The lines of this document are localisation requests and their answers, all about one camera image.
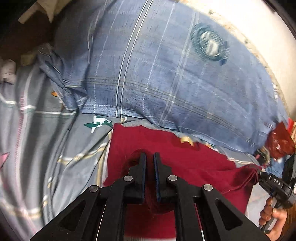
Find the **white wall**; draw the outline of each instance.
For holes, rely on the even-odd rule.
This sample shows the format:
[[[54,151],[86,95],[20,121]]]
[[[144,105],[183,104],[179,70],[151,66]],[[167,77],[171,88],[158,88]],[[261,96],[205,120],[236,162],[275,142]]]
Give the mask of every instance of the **white wall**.
[[[185,0],[212,9],[244,34],[273,71],[296,119],[296,40],[262,0]]]

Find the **maroon fabric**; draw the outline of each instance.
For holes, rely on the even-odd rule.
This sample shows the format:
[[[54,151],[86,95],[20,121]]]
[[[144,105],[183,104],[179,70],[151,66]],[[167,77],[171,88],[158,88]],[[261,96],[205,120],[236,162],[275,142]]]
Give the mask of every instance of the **maroon fabric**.
[[[209,183],[220,191],[238,210],[245,212],[252,186],[257,182],[254,166],[236,168],[225,155],[195,143],[181,143],[173,133],[151,130],[143,126],[114,125],[108,155],[108,177],[105,186],[127,175],[136,165],[140,153],[147,155],[146,190],[144,205],[128,205],[125,235],[146,238],[173,238],[175,221],[172,206],[156,202],[153,154],[159,152],[162,162],[172,173],[189,184]]]

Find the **circular emblem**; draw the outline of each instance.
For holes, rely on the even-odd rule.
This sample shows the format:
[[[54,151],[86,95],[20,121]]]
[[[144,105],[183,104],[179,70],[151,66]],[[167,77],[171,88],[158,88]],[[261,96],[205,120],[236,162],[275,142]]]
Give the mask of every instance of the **circular emblem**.
[[[226,63],[229,56],[227,41],[224,41],[210,25],[195,25],[191,32],[191,41],[201,59],[221,61],[221,65]]]

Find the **metal screw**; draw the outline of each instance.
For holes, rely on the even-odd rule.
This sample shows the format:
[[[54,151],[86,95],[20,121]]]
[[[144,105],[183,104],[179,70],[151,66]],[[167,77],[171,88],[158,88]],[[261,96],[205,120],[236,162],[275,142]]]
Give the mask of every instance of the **metal screw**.
[[[90,192],[96,192],[97,190],[98,190],[98,186],[96,186],[96,185],[92,185],[89,187]]]
[[[126,182],[130,182],[130,181],[133,179],[133,177],[132,177],[132,176],[125,176],[123,179],[124,179]]]
[[[205,189],[206,191],[212,191],[212,190],[213,190],[213,186],[212,186],[211,184],[205,184],[205,185],[204,185],[204,189]]]
[[[175,176],[175,175],[169,175],[169,176],[168,176],[168,179],[169,179],[170,181],[176,181],[176,180],[178,179],[178,177]]]

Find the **red glossy package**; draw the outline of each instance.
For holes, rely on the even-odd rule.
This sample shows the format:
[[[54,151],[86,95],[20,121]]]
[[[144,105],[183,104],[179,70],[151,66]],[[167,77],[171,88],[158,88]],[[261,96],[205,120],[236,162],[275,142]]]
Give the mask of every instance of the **red glossy package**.
[[[295,144],[283,122],[268,135],[265,147],[269,150],[270,156],[274,159],[285,155],[292,155],[295,152]]]

